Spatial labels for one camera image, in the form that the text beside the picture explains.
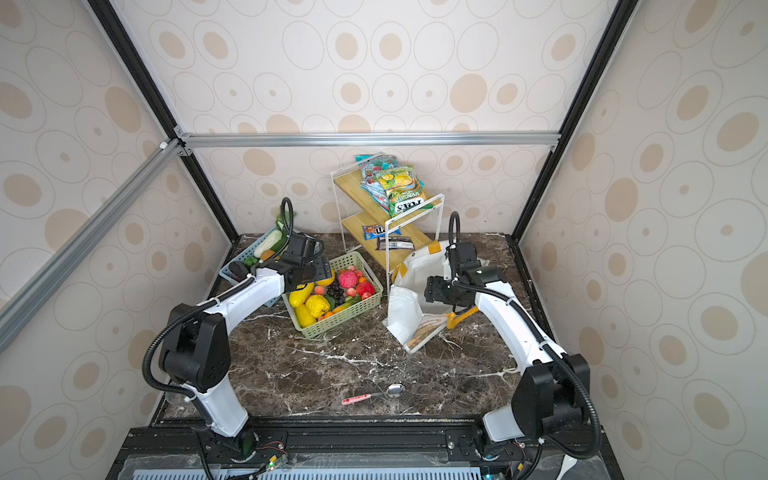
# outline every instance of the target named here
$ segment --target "metal spoon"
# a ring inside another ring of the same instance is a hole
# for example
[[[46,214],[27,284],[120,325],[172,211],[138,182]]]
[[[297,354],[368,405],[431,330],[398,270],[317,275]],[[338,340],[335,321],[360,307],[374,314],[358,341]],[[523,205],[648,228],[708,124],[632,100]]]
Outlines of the metal spoon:
[[[392,385],[386,388],[385,392],[366,393],[365,395],[349,397],[348,399],[342,400],[341,404],[352,405],[353,403],[362,402],[363,400],[367,400],[371,397],[381,396],[381,395],[385,395],[390,399],[396,399],[397,397],[401,396],[405,392],[406,392],[406,386],[404,386],[402,383],[393,383]]]

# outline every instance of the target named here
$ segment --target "black frame rail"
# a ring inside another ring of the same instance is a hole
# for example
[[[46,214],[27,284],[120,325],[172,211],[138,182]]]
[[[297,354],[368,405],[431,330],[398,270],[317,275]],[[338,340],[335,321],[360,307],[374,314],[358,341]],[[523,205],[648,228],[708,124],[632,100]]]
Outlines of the black frame rail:
[[[128,73],[136,82],[139,90],[141,91],[147,104],[152,109],[154,116],[160,122],[161,127],[165,131],[165,134],[169,138],[178,138],[182,146],[184,146],[184,139],[176,132],[177,126],[176,119],[170,112],[168,105],[163,99],[163,95],[158,90],[157,85],[152,80],[152,77],[147,70],[147,66],[141,60],[139,52],[136,50],[130,35],[128,35],[125,27],[120,21],[117,12],[112,7],[109,0],[88,0],[91,5],[96,18],[101,23],[101,27],[106,32],[115,51],[120,55],[121,60],[125,64]],[[181,156],[184,166],[187,168],[192,180],[200,189],[200,193],[208,203],[208,207],[214,213],[214,216],[218,220],[224,233],[229,238],[230,242],[236,242],[238,238],[237,229],[232,223],[230,216],[224,209],[223,204],[216,195],[214,188],[211,186],[208,178],[205,176],[200,163],[192,153],[191,149],[185,148],[185,154]]]
[[[536,179],[531,194],[525,202],[520,219],[515,225],[512,235],[507,236],[507,243],[512,251],[512,255],[515,257],[515,264],[518,266],[525,292],[531,300],[531,309],[534,318],[536,319],[536,323],[538,323],[538,325],[550,336],[552,335],[552,328],[546,313],[544,312],[544,308],[541,305],[541,300],[534,287],[531,274],[528,272],[528,267],[525,264],[525,259],[520,250],[520,241],[522,240],[525,230],[528,228],[538,205],[541,203],[541,199],[547,190],[552,175],[554,175],[563,154],[566,149],[568,149],[571,138],[589,105],[589,101],[592,98],[594,91],[600,83],[603,73],[605,73],[608,63],[611,61],[611,56],[616,50],[616,47],[621,40],[621,36],[624,34],[624,29],[632,18],[638,2],[639,0],[619,0],[616,4],[611,19],[608,21],[603,36],[600,39],[598,48],[595,50],[594,56],[587,67],[587,73],[584,75],[576,92],[576,96],[571,103],[571,107],[565,115],[565,120],[560,129],[560,141],[554,151],[550,152],[547,156],[547,160],[544,162],[544,166]]]

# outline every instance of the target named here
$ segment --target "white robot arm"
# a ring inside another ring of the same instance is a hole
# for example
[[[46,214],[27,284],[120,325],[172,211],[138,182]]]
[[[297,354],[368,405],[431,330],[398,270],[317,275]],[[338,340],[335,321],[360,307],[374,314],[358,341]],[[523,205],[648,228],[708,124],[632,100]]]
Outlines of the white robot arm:
[[[293,208],[287,198],[283,199],[283,220],[286,218],[290,220],[283,248],[218,297],[196,306],[180,304],[171,310],[168,325],[150,344],[141,366],[149,386],[192,402],[217,441],[240,460],[253,453],[253,435],[245,431],[248,413],[230,384],[228,337],[268,300],[305,283],[331,277],[323,242],[293,232]],[[160,368],[175,385],[166,385],[152,374],[151,363],[158,350]]]
[[[458,226],[458,214],[454,212]],[[171,312],[168,327],[151,344],[144,357],[144,379],[156,389],[186,396],[207,420],[221,443],[241,458],[252,453],[251,435],[245,432],[248,413],[230,384],[228,336],[254,310],[284,291],[302,283],[331,276],[322,243],[293,234],[280,260],[268,260],[238,285],[197,306],[179,305]],[[522,379],[511,403],[485,414],[486,447],[521,437],[541,438],[589,419],[597,425],[597,440],[586,452],[567,453],[590,458],[600,443],[599,420],[588,398],[589,367],[579,356],[569,356],[532,321],[517,301],[509,283],[493,266],[477,261],[469,242],[451,241],[445,260],[446,275],[430,277],[427,301],[454,306],[477,306],[493,323],[514,356]],[[160,367],[178,386],[158,382],[149,368],[162,343]],[[552,443],[566,450],[567,447]]]
[[[453,305],[454,310],[477,306],[496,327],[522,373],[511,402],[483,416],[488,449],[510,439],[546,436],[571,457],[597,454],[600,420],[589,398],[587,362],[581,355],[568,355],[533,321],[496,267],[480,264],[475,246],[459,239],[456,212],[451,215],[448,237],[443,276],[428,278],[426,301]],[[584,451],[572,450],[550,436],[587,421],[592,438]]]

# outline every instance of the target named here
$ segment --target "yellow squash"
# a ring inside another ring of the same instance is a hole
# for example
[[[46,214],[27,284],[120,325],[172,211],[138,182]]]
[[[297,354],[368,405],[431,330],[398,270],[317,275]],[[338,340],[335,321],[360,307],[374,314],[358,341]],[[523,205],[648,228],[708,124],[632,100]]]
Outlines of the yellow squash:
[[[299,305],[295,311],[296,318],[299,320],[301,328],[305,329],[306,327],[317,323],[317,319],[312,316],[312,313],[306,308],[306,305]]]
[[[322,295],[312,295],[310,298],[306,299],[306,308],[313,317],[318,319],[323,316],[325,312],[331,310],[331,304],[328,303],[328,300]]]
[[[335,279],[336,279],[336,272],[333,269],[331,269],[331,277],[326,280],[320,280],[319,282],[317,282],[317,284],[322,286],[328,286],[331,283],[333,283]]]
[[[314,283],[308,283],[302,288],[301,290],[297,290],[295,292],[291,292],[288,296],[288,303],[293,308],[298,308],[299,305],[303,305],[304,302],[306,302],[306,299],[312,295],[312,290],[315,289]]]

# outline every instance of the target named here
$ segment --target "dark marble surface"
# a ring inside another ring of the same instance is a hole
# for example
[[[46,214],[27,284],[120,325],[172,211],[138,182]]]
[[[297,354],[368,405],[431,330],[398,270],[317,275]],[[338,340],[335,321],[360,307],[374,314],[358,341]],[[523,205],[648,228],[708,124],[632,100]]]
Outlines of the dark marble surface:
[[[240,239],[238,252],[258,235]],[[338,233],[320,235],[329,258],[342,255]],[[500,233],[465,233],[512,284],[529,310],[515,261]],[[347,236],[347,247],[355,245]],[[384,269],[360,250],[384,284]],[[229,288],[226,281],[218,293]],[[455,329],[444,329],[419,351],[407,353],[382,325],[380,308],[351,319],[315,339],[293,328],[285,304],[258,309],[230,335],[230,381],[251,415],[466,415],[497,409],[509,402],[520,375],[504,341],[482,313]],[[398,399],[378,397],[342,406],[349,396],[379,392],[402,383]],[[198,416],[192,406],[165,408],[162,418]]]

